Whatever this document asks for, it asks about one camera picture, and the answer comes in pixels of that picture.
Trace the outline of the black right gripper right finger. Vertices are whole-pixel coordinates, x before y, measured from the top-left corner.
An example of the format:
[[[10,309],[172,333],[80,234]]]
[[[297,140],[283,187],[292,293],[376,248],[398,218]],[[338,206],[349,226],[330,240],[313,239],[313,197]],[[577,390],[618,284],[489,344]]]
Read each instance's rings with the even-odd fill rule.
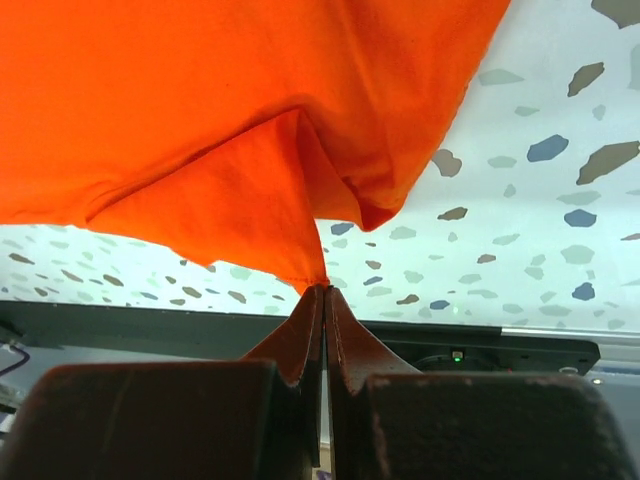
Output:
[[[324,300],[336,479],[635,479],[598,391],[569,375],[422,373]]]

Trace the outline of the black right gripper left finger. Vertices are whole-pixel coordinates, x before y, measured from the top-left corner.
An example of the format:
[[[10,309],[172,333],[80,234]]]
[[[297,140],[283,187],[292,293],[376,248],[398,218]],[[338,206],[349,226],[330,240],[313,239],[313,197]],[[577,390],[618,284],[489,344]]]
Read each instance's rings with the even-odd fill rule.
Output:
[[[307,479],[320,462],[324,290],[235,361],[63,365],[1,450],[5,479]]]

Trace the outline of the orange t shirt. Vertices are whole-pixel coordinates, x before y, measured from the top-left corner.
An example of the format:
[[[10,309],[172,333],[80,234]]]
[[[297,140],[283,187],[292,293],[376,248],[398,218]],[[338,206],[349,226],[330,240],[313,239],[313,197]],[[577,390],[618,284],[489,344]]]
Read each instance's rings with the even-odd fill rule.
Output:
[[[5,1],[1,220],[324,285],[317,221],[401,210],[508,7]]]

